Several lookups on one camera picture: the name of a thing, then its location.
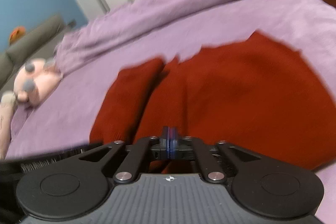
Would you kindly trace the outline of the red knitted sweater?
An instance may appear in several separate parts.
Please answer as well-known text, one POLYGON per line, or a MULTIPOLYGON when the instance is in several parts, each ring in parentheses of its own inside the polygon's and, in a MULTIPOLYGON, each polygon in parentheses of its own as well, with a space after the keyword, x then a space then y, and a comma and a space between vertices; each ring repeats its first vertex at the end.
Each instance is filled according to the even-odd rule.
POLYGON ((335 158, 329 92, 301 53, 260 32, 186 61, 156 57, 121 70, 89 140, 132 144, 166 126, 306 169, 335 158))

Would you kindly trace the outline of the purple bed sheet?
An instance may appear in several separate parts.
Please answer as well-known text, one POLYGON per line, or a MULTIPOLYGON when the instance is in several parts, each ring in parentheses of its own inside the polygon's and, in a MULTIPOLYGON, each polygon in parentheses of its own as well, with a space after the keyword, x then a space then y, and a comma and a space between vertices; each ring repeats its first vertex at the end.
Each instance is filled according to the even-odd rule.
POLYGON ((36 109, 20 107, 1 164, 1 207, 21 223, 317 223, 324 191, 315 169, 219 140, 204 143, 225 183, 206 182, 194 161, 170 158, 152 161, 132 183, 115 183, 137 141, 89 140, 121 70, 156 57, 186 61, 254 32, 301 53, 335 103, 335 9, 321 0, 216 5, 97 56, 64 74, 36 109))

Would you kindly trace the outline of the pink plush toy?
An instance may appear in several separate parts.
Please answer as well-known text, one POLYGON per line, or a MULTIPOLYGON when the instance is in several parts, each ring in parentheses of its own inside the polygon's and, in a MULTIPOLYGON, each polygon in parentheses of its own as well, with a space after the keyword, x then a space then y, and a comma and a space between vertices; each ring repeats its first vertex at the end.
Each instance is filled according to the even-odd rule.
POLYGON ((26 103, 40 105, 58 86, 63 74, 54 60, 32 59, 19 69, 13 90, 1 98, 1 159, 5 159, 11 139, 11 120, 17 106, 26 103))

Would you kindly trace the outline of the grey sofa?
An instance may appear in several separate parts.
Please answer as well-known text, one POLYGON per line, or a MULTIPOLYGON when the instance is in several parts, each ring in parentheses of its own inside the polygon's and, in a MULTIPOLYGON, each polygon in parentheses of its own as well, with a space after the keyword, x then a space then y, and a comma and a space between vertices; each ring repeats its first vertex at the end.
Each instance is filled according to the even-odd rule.
POLYGON ((72 27, 56 14, 17 40, 1 52, 1 92, 13 88, 18 70, 30 59, 49 59, 55 48, 72 27))

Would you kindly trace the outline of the orange toy on sofa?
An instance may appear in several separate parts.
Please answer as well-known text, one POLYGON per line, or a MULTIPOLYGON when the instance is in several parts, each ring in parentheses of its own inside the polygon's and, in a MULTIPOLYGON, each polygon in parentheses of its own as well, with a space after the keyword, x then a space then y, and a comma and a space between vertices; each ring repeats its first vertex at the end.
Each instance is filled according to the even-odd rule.
POLYGON ((26 34, 26 28, 24 26, 17 26, 16 28, 14 28, 9 36, 9 45, 14 44, 25 34, 26 34))

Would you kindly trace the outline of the purple rolled duvet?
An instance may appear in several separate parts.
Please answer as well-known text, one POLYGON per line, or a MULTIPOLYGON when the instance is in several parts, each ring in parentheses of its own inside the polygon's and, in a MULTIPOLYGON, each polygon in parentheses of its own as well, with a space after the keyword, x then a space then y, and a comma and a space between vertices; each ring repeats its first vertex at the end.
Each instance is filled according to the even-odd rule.
POLYGON ((233 1, 236 0, 136 0, 124 4, 64 36, 56 47, 56 66, 66 75, 155 28, 233 1))

